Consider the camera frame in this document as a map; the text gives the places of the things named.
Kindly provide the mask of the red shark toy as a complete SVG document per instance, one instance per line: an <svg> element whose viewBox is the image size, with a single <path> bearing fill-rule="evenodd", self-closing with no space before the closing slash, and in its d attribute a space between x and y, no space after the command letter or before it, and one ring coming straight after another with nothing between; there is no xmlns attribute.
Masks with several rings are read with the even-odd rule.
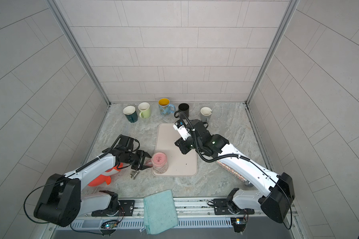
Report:
<svg viewBox="0 0 359 239"><path fill-rule="evenodd" d="M97 178L95 178L94 180L92 180L88 186L89 187L96 187L99 186L103 183L106 183L107 185L109 185L112 181L111 176L119 173L121 170L118 169L116 166L114 166L113 168L103 172L102 174L100 174Z"/></svg>

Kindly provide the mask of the light green mug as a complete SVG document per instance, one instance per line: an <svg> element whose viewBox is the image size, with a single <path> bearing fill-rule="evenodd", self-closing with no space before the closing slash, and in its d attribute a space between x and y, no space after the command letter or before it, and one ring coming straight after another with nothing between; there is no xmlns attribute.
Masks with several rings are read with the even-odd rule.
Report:
<svg viewBox="0 0 359 239"><path fill-rule="evenodd" d="M151 108L148 102L143 102L138 105L139 117L143 119L148 119L151 116Z"/></svg>

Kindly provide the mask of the dark green mug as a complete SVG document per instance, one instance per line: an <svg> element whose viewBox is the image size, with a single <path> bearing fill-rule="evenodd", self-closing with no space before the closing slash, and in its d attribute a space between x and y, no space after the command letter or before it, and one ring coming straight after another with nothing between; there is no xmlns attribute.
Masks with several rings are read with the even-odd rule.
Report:
<svg viewBox="0 0 359 239"><path fill-rule="evenodd" d="M134 106L127 106L123 109L123 114L127 118L127 120L131 123L135 123L138 121L138 114L136 108Z"/></svg>

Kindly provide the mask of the teal cloth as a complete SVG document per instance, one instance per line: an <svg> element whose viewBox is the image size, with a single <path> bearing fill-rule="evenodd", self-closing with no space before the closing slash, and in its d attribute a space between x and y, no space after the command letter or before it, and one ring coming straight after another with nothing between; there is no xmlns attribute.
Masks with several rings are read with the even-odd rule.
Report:
<svg viewBox="0 0 359 239"><path fill-rule="evenodd" d="M143 199L144 227L147 234L157 235L178 225L172 190L152 194Z"/></svg>

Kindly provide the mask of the right circuit board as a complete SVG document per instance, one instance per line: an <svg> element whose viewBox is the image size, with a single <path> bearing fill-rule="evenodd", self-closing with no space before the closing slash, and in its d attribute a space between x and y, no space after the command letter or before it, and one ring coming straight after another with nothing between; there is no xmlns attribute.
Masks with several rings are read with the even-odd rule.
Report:
<svg viewBox="0 0 359 239"><path fill-rule="evenodd" d="M243 233L247 226L247 219L244 218L230 218L231 225L235 233Z"/></svg>

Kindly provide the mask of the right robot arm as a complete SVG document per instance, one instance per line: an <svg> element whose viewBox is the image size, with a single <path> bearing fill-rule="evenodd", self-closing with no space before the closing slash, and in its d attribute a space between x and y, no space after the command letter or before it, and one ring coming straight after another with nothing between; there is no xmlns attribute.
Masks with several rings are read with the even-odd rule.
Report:
<svg viewBox="0 0 359 239"><path fill-rule="evenodd" d="M234 188L227 197L231 213L237 214L244 209L260 210L274 222L284 222L295 199L290 175L277 174L251 160L223 136L210 134L198 119L189 123L179 119L174 123L174 129L180 134L175 145L182 154L195 150L203 161L226 165L257 189L256 193L245 193Z"/></svg>

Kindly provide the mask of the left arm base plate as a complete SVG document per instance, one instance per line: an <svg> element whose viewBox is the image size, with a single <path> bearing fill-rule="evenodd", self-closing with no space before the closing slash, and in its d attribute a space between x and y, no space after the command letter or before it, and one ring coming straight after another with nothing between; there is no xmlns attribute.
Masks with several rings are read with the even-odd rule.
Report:
<svg viewBox="0 0 359 239"><path fill-rule="evenodd" d="M98 210L91 213L92 217L122 217L132 216L135 200L111 201L104 210Z"/></svg>

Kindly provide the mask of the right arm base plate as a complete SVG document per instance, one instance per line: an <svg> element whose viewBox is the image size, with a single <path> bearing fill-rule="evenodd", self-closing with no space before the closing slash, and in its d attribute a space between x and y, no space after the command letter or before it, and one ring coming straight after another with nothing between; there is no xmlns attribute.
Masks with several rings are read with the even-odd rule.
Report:
<svg viewBox="0 0 359 239"><path fill-rule="evenodd" d="M253 209L240 209L232 200L227 199L213 199L207 203L210 207L214 208L216 215L254 215Z"/></svg>

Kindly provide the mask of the beige tray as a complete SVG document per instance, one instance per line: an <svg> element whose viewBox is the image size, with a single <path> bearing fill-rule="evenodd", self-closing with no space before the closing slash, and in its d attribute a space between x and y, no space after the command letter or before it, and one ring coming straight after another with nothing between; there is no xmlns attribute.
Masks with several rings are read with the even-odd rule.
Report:
<svg viewBox="0 0 359 239"><path fill-rule="evenodd" d="M174 129L173 123L161 123L158 126L155 152L162 152L167 156L168 169L165 173L158 174L152 170L156 177L190 177L197 174L197 154L190 151L182 154L175 142L181 139Z"/></svg>

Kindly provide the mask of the black mug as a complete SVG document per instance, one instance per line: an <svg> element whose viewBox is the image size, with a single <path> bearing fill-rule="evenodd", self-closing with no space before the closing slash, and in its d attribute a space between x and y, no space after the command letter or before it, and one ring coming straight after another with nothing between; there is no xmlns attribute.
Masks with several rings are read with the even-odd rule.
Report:
<svg viewBox="0 0 359 239"><path fill-rule="evenodd" d="M187 117L189 117L189 105L187 103L179 104L178 110L174 112L174 117L179 118L180 112L183 112Z"/></svg>

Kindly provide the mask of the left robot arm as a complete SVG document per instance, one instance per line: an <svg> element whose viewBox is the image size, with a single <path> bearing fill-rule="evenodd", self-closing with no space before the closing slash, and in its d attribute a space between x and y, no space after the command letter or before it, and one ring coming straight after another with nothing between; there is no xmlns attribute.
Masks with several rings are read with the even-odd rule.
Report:
<svg viewBox="0 0 359 239"><path fill-rule="evenodd" d="M77 216L114 216L120 213L118 194L108 190L83 196L81 191L93 180L111 169L131 167L139 171L151 168L145 159L151 156L135 147L138 140L119 135L102 154L85 165L65 174L50 176L34 210L34 217L47 223L66 227Z"/></svg>

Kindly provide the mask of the grey mug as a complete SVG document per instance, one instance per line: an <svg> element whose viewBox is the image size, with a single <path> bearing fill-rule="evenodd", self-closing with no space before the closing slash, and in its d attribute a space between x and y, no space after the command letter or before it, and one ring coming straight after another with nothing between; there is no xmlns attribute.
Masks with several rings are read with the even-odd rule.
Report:
<svg viewBox="0 0 359 239"><path fill-rule="evenodd" d="M200 110L200 118L202 122L209 122L212 115L212 109L209 107L202 107Z"/></svg>

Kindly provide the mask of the pink mug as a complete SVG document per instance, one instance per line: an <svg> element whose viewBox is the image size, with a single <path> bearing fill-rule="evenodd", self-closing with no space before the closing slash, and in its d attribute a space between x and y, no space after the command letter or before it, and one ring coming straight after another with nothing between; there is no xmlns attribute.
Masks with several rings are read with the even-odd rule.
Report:
<svg viewBox="0 0 359 239"><path fill-rule="evenodd" d="M151 166L154 174L165 173L169 167L166 154L163 152L155 153L151 160L146 163L146 166Z"/></svg>

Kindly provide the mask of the metal pipe fitting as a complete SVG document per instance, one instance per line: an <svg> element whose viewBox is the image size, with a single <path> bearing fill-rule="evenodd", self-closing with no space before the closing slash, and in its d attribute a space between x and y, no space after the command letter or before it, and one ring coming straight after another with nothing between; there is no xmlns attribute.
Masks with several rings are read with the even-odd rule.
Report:
<svg viewBox="0 0 359 239"><path fill-rule="evenodd" d="M136 179L136 177L137 177L137 175L139 174L139 170L134 170L134 171L132 171L131 172L131 178L133 179L133 180L135 180Z"/></svg>

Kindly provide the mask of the glitter tube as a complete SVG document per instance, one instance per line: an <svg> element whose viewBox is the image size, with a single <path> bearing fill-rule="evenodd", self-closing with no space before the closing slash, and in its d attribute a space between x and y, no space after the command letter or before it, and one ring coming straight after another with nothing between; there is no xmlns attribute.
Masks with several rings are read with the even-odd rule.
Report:
<svg viewBox="0 0 359 239"><path fill-rule="evenodd" d="M253 187L253 184L246 179L245 177L243 177L241 174L239 174L236 170L234 170L233 168L227 166L226 164L222 163L221 161L217 161L217 163L224 168L225 170L227 170L228 172L230 172L232 175L234 175L235 177L237 177L239 180L241 180L244 185L246 187Z"/></svg>

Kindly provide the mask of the aluminium rail frame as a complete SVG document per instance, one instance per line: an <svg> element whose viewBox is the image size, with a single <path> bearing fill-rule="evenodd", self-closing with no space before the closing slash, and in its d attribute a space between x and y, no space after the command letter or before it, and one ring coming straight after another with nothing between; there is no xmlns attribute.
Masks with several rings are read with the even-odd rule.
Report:
<svg viewBox="0 0 359 239"><path fill-rule="evenodd" d="M175 198L179 223L177 226L157 235L149 235L144 227L144 203L135 198L132 216L125 216L114 230L102 230L103 222L109 217L78 217L70 226L48 226L44 239L305 239L300 227L299 215L292 212L292 218L284 223L276 223L262 211L254 210L254 215L216 215L207 203L223 197ZM243 233L235 233L230 218L246 218Z"/></svg>

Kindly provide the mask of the blue butterfly mug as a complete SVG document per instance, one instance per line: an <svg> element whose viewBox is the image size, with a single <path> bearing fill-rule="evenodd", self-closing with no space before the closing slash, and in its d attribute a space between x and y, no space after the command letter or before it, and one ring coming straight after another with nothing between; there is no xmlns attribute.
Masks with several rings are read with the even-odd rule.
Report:
<svg viewBox="0 0 359 239"><path fill-rule="evenodd" d="M164 116L173 114L176 111L176 107L171 104L170 100L167 98L162 98L158 101L160 113Z"/></svg>

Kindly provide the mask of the left circuit board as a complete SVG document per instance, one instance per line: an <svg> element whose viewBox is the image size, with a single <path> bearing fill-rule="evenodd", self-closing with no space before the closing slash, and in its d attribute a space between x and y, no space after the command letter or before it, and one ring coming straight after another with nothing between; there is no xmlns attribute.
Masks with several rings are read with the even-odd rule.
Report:
<svg viewBox="0 0 359 239"><path fill-rule="evenodd" d="M100 228L102 230L114 230L118 227L119 220L109 220L102 223Z"/></svg>

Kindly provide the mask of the circuit board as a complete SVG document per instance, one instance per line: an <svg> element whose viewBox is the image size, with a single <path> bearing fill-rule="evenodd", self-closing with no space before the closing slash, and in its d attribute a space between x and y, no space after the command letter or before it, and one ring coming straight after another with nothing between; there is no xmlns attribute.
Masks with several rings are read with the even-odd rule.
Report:
<svg viewBox="0 0 359 239"><path fill-rule="evenodd" d="M102 230L114 230L118 227L119 220L109 220L102 223L100 228Z"/></svg>
<svg viewBox="0 0 359 239"><path fill-rule="evenodd" d="M244 218L230 218L231 225L235 233L243 233L247 226L247 219Z"/></svg>

